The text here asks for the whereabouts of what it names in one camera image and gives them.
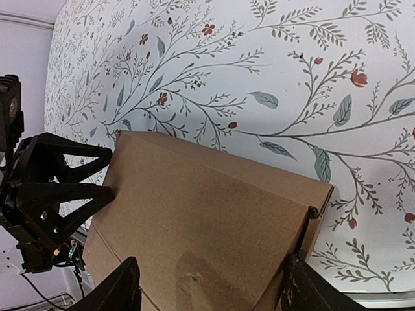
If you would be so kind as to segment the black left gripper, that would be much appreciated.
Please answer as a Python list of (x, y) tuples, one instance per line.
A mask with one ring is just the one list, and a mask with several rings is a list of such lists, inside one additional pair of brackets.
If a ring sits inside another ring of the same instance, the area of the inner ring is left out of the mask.
[(55, 247), (114, 200), (111, 187), (80, 183), (107, 167), (112, 156), (109, 148), (51, 133), (5, 152), (1, 225), (18, 242), (22, 274), (51, 271)]

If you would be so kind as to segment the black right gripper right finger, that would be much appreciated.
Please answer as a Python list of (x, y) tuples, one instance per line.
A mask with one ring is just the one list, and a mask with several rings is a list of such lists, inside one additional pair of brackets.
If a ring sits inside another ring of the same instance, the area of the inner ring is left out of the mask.
[(290, 311), (358, 311), (366, 308), (342, 294), (297, 254), (283, 265), (281, 309)]

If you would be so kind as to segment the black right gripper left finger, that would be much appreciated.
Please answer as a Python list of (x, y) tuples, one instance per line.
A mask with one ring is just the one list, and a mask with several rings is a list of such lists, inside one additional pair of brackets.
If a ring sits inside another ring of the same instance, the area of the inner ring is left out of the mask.
[(125, 259), (90, 294), (69, 311), (140, 311), (140, 270), (135, 257)]

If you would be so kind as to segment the brown cardboard box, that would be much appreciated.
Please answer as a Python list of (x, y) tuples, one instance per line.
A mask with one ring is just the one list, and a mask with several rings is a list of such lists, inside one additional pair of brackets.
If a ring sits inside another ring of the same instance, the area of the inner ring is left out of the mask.
[(158, 132), (121, 132), (84, 261), (96, 283), (124, 259), (144, 310), (274, 310), (282, 263), (308, 256), (332, 185)]

